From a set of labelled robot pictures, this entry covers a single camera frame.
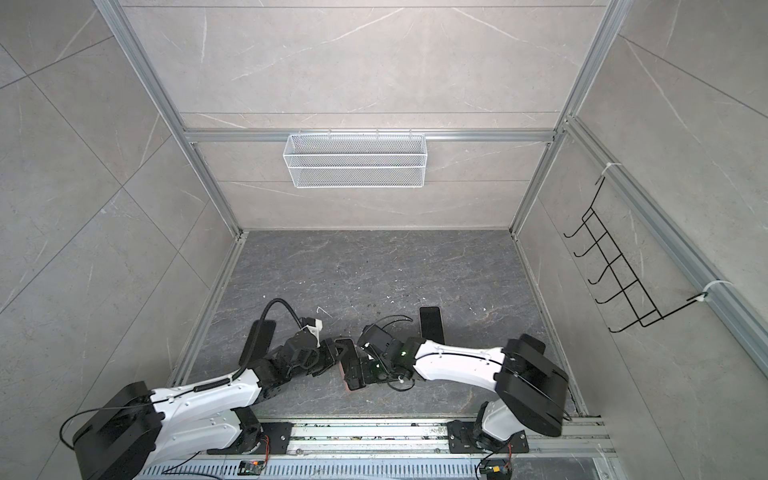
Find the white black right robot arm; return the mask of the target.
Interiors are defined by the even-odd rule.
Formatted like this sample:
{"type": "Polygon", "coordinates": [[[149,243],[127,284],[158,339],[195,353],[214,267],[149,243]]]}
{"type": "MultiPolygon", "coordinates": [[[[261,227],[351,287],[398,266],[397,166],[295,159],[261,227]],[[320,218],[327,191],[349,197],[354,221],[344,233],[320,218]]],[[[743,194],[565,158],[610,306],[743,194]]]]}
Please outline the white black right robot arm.
{"type": "Polygon", "coordinates": [[[503,347],[471,349],[410,337],[400,341],[375,325],[357,342],[365,353],[361,383],[394,385],[421,378],[450,381],[493,392],[472,424],[455,422],[449,434],[470,451],[499,451],[528,430],[562,435],[568,375],[544,356],[545,344],[527,334],[503,347]]]}

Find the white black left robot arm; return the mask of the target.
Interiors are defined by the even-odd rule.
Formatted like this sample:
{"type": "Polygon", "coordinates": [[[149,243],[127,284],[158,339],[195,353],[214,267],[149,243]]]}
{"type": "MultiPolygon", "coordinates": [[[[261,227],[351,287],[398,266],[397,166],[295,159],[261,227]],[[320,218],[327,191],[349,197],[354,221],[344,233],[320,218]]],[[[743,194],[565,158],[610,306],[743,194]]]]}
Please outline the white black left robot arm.
{"type": "Polygon", "coordinates": [[[324,373],[345,350],[307,329],[275,349],[270,341],[250,336],[237,371],[213,380],[156,390],[143,382],[124,387],[73,436],[82,478],[132,479],[177,457],[258,448],[264,433],[253,405],[295,376],[324,373]]]}

